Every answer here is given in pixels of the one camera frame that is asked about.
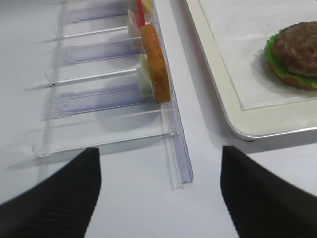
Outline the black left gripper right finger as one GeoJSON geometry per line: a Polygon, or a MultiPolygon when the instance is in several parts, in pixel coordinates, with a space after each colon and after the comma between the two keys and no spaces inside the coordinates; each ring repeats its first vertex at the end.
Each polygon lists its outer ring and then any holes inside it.
{"type": "Polygon", "coordinates": [[[234,146],[222,149],[220,188],[241,238],[315,238],[317,198],[234,146]]]}

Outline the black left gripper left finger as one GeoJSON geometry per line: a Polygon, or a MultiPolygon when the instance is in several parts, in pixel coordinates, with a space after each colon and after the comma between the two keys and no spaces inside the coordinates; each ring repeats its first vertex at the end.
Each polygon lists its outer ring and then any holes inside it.
{"type": "Polygon", "coordinates": [[[100,152],[88,148],[0,206],[2,238],[83,238],[102,185],[100,152]]]}

